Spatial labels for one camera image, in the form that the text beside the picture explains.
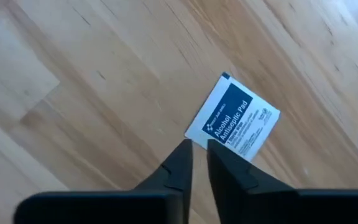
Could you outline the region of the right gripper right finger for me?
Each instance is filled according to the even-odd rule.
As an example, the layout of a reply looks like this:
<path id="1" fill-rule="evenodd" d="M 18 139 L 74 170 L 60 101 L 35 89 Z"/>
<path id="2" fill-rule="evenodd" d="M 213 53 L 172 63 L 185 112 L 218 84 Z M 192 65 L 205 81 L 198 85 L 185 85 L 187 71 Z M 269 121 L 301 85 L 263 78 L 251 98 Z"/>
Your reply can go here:
<path id="1" fill-rule="evenodd" d="M 208 140 L 208 175 L 221 224 L 291 224 L 294 190 L 217 140 Z"/>

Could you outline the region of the alcohol antiseptic pad packet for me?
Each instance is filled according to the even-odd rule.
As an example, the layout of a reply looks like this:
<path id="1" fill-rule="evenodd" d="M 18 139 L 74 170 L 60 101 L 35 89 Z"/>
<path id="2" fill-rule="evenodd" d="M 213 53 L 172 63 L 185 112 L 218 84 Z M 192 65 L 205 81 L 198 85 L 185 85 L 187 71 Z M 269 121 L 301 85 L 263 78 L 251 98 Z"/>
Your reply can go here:
<path id="1" fill-rule="evenodd" d="M 203 148 L 215 139 L 247 161 L 258 153 L 280 111 L 243 84 L 222 73 L 185 132 Z"/>

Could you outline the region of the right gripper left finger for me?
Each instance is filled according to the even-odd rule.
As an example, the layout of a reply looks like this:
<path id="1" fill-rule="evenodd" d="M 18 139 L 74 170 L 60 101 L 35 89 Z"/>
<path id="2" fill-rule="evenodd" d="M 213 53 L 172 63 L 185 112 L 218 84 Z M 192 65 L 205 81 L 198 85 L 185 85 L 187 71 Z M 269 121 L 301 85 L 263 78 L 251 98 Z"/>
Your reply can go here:
<path id="1" fill-rule="evenodd" d="M 145 194 L 140 206 L 145 224 L 188 224 L 193 178 L 193 146 L 181 143 L 134 190 Z"/>

